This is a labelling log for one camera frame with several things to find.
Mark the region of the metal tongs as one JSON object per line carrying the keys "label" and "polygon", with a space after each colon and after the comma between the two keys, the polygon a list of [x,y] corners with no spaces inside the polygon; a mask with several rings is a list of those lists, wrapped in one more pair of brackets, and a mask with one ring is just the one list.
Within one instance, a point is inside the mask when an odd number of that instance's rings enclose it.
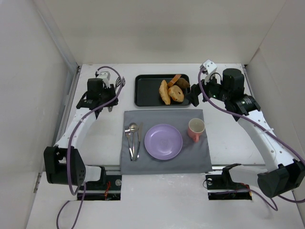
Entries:
{"label": "metal tongs", "polygon": [[[117,89],[122,86],[124,87],[125,86],[125,83],[126,83],[126,80],[124,77],[122,77],[122,79],[120,80],[119,78],[116,79],[116,82],[115,82],[115,91],[117,92]],[[109,112],[112,112],[112,109],[113,109],[113,106],[111,107],[108,107],[108,111]]]}

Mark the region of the long golden bread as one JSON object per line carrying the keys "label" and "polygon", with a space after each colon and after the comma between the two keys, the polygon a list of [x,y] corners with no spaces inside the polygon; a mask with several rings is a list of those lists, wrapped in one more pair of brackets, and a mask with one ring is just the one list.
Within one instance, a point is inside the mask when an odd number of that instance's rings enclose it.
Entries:
{"label": "long golden bread", "polygon": [[171,103],[171,98],[168,94],[168,85],[165,80],[162,80],[161,85],[159,87],[159,94],[161,99],[166,105],[170,105]]}

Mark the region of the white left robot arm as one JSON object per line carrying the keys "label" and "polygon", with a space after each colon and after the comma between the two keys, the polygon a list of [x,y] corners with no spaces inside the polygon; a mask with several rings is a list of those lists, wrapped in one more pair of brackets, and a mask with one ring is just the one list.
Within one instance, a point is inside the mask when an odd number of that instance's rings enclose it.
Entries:
{"label": "white left robot arm", "polygon": [[51,184],[81,186],[96,182],[105,176],[103,167],[84,164],[79,148],[91,125],[97,120],[102,105],[111,110],[118,104],[115,87],[109,77],[90,78],[87,91],[76,105],[72,122],[54,146],[44,150],[47,181]]}

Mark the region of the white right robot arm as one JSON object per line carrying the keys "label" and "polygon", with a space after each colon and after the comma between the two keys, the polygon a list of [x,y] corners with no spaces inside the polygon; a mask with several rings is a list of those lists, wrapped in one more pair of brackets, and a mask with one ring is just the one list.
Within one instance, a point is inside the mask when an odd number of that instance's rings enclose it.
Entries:
{"label": "white right robot arm", "polygon": [[258,102],[244,93],[244,75],[235,68],[223,71],[218,81],[216,68],[211,64],[202,66],[198,73],[198,84],[191,87],[187,99],[198,106],[200,94],[204,102],[216,99],[224,102],[219,111],[232,115],[234,120],[246,131],[261,154],[266,169],[247,168],[232,164],[222,171],[224,183],[244,183],[258,187],[269,197],[281,197],[283,193],[299,187],[305,178],[305,161],[289,145],[276,137],[264,119]]}

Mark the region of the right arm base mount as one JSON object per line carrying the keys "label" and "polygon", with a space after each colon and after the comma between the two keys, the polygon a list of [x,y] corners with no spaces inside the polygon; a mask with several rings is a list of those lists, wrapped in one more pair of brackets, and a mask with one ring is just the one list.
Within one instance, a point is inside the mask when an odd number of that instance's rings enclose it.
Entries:
{"label": "right arm base mount", "polygon": [[207,174],[204,183],[209,200],[252,200],[248,185],[227,180],[222,174]]}

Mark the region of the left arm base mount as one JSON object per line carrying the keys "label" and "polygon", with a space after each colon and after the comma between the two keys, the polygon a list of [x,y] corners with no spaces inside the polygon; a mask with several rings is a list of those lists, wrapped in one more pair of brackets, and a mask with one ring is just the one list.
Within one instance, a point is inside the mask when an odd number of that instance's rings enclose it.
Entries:
{"label": "left arm base mount", "polygon": [[87,182],[84,200],[117,201],[121,200],[121,175],[107,175],[103,181]]}

